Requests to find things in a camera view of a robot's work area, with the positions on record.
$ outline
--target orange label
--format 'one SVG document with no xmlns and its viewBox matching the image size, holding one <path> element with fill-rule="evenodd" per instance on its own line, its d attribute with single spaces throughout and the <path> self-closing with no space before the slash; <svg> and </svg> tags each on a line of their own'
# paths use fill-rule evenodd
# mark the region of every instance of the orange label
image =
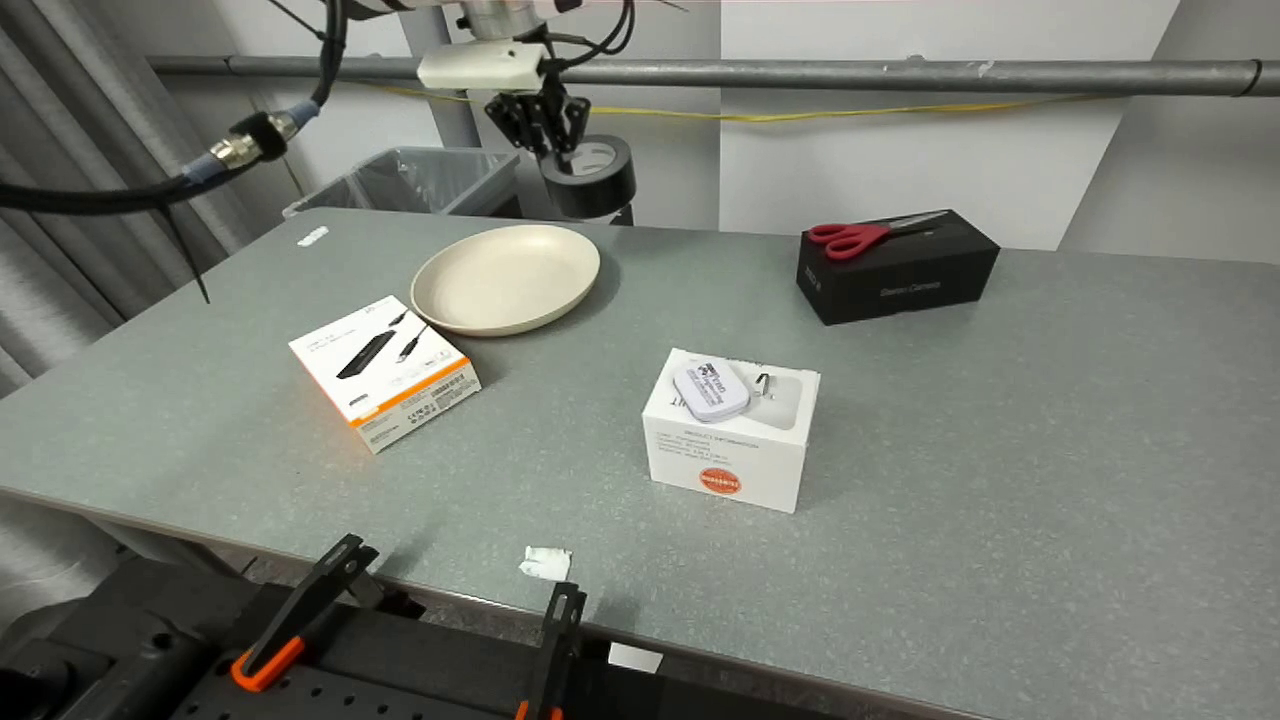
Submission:
<svg viewBox="0 0 1280 720">
<path fill-rule="evenodd" d="M 714 496 L 734 496 L 744 479 L 734 479 L 726 466 L 703 466 L 703 486 Z"/>
<path fill-rule="evenodd" d="M 371 418 L 385 418 L 388 411 L 395 411 L 395 406 L 406 402 L 412 395 L 427 392 L 431 385 L 443 385 L 448 374 L 454 374 L 454 373 L 465 373 L 465 366 L 470 366 L 470 360 L 465 360 L 465 357 L 451 360 L 451 362 L 440 366 L 436 374 L 427 374 L 427 378 L 419 378 L 419 385 L 388 395 L 371 414 L 355 414 L 350 427 L 363 427 L 363 425 L 371 425 Z"/>
</svg>

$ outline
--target white plate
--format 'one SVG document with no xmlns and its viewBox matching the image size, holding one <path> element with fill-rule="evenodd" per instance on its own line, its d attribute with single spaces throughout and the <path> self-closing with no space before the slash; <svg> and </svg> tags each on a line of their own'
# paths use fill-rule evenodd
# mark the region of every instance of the white plate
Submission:
<svg viewBox="0 0 1280 720">
<path fill-rule="evenodd" d="M 511 225 L 465 235 L 412 275 L 412 309 L 465 336 L 515 336 L 573 310 L 598 275 L 588 235 Z"/>
</svg>

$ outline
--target metal frame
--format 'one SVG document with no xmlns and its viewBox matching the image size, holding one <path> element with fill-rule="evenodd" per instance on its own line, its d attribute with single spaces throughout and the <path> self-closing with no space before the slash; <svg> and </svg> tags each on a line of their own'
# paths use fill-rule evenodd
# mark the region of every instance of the metal frame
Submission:
<svg viewBox="0 0 1280 720">
<path fill-rule="evenodd" d="M 153 56 L 160 77 L 313 77 L 302 56 Z M 348 60 L 355 81 L 412 81 L 416 60 Z M 1280 60 L 714 60 L 582 64 L 567 85 L 824 91 L 1280 94 Z"/>
</svg>

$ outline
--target orange clamp handle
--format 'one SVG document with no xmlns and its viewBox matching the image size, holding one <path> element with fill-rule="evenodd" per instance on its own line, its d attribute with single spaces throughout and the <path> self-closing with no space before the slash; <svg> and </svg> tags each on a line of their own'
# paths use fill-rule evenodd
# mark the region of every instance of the orange clamp handle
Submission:
<svg viewBox="0 0 1280 720">
<path fill-rule="evenodd" d="M 528 701 L 518 701 L 515 720 L 530 720 Z M 553 706 L 553 720 L 567 720 L 564 706 Z"/>
<path fill-rule="evenodd" d="M 245 673 L 245 657 L 235 657 L 232 663 L 232 684 L 245 687 L 247 694 L 268 690 L 299 657 L 306 651 L 306 645 L 299 634 L 293 634 L 261 673 Z"/>
</svg>

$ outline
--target white box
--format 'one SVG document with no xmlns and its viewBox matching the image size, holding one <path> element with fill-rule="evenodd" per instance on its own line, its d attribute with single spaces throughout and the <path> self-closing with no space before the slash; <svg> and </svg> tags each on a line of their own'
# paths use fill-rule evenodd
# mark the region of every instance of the white box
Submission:
<svg viewBox="0 0 1280 720">
<path fill-rule="evenodd" d="M 470 360 L 395 296 L 341 314 L 286 346 L 371 450 L 479 392 Z"/>
<path fill-rule="evenodd" d="M 652 385 L 645 402 L 647 476 L 739 503 L 794 512 L 818 374 L 726 360 L 752 386 L 752 402 L 739 414 L 701 425 L 683 406 L 672 374 L 703 360 L 710 357 L 672 346 Z"/>
</svg>

